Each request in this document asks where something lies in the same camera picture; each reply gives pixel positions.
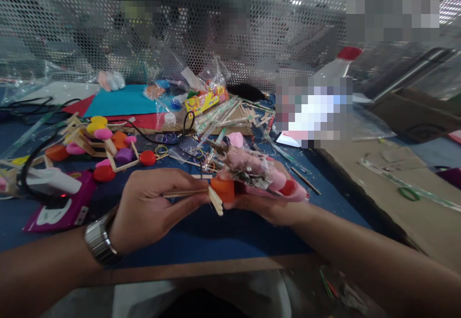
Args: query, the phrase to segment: metal mesh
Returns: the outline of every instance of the metal mesh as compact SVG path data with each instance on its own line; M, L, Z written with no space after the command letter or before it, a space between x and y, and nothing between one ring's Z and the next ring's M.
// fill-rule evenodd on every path
M277 77L310 76L342 46L356 45L364 53L350 76L364 91L397 60L435 45L458 47L459 3L441 0L440 43L349 43L346 0L0 0L0 76L40 76L48 60L145 83L146 64L164 59L154 38L196 74L218 54L231 83L274 92ZM173 74L162 66L163 75Z

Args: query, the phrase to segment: teal paper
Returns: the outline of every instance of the teal paper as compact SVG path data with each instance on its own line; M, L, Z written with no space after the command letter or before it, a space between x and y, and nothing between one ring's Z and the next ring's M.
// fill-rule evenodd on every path
M111 92L101 89L86 111L85 117L166 112L163 107L157 111L157 103L143 96L145 87L146 85L127 85L122 90ZM171 98L163 97L162 101L171 103Z

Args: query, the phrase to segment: red bottle cap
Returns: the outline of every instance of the red bottle cap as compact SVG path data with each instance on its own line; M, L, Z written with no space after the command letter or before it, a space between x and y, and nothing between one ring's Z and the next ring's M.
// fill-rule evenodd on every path
M139 160L147 167L154 165L156 161L155 153L150 150L143 151L143 153L139 156Z
M100 166L95 169L93 178L99 182L109 182L115 178L115 173L111 166Z
M362 53L362 49L354 48L354 47L345 47L341 52L338 54L339 59L354 61L359 55Z

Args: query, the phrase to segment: red paper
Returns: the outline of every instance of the red paper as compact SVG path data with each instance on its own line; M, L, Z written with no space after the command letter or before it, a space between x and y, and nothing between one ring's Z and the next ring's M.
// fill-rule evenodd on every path
M93 98L95 95L90 96L88 98L82 99L70 106L65 107L62 111L65 111L69 114L74 114L78 112L79 115L85 115L86 110L89 108L90 104L93 102ZM133 124L139 128L147 128L147 129L161 129L163 127L163 123L165 122L165 118L162 117L166 113L152 113L152 114L140 114L140 115L120 115L120 116L105 116L108 121L116 121L122 119L129 119L131 117L135 117L136 120L133 121ZM158 127L157 127L157 119L160 117Z

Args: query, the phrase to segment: wristwatch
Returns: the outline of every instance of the wristwatch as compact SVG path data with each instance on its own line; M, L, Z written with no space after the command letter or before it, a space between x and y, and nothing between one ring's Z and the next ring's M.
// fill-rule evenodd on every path
M103 266L113 265L123 258L112 246L108 236L117 209L118 205L97 221L89 224L85 231L85 240L91 253Z

